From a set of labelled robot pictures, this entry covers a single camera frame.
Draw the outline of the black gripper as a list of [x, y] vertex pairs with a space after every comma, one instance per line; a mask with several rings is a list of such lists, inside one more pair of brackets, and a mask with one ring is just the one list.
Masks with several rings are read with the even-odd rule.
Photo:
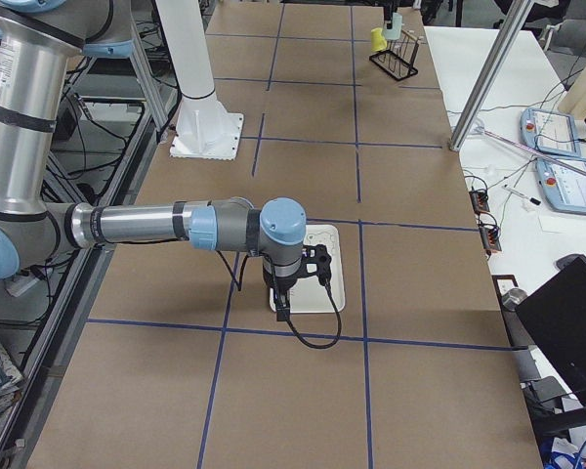
[[382, 0], [381, 5], [383, 7], [383, 27], [390, 27], [390, 15], [397, 11], [396, 0]]
[[278, 276], [272, 272], [270, 267], [263, 267], [263, 279], [267, 287], [271, 290], [271, 299], [277, 306], [289, 306], [289, 290], [296, 284], [297, 275]]

